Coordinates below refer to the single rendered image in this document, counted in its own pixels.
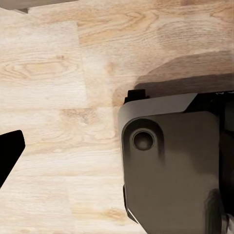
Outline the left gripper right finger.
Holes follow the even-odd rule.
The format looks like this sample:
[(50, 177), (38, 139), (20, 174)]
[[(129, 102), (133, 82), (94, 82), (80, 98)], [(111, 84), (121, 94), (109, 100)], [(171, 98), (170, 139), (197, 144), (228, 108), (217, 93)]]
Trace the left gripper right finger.
[(223, 130), (218, 146), (234, 169), (234, 132)]

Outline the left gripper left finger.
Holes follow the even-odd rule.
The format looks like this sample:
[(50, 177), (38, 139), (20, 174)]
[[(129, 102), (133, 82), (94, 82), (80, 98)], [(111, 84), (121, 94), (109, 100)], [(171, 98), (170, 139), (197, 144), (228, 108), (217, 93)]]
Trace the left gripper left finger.
[(0, 188), (25, 149), (21, 130), (0, 135)]

